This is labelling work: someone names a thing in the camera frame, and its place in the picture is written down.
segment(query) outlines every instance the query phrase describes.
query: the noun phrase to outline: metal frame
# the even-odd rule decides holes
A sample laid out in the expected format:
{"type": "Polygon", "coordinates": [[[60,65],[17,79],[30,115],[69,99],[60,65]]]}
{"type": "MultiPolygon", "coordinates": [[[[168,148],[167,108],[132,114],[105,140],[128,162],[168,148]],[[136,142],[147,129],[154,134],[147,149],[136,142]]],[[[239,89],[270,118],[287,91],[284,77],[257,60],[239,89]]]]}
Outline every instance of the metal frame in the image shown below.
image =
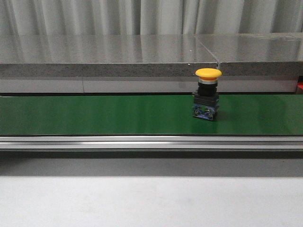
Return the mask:
{"type": "Polygon", "coordinates": [[[0,137],[0,151],[274,150],[303,151],[303,136],[30,136],[0,137]]]}

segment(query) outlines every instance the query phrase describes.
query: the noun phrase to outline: gray countertop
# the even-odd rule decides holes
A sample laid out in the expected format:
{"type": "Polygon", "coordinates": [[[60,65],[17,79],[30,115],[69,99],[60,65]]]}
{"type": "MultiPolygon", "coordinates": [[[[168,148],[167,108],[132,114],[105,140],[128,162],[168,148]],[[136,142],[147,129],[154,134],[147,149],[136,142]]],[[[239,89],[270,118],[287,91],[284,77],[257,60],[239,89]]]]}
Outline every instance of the gray countertop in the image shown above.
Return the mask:
{"type": "Polygon", "coordinates": [[[228,75],[300,75],[302,42],[302,33],[8,35],[0,36],[0,76],[186,77],[217,64],[228,75]]]}
{"type": "Polygon", "coordinates": [[[197,69],[217,67],[220,92],[293,92],[303,33],[0,36],[0,93],[120,92],[104,81],[122,78],[142,81],[122,92],[189,92],[197,69]]]}

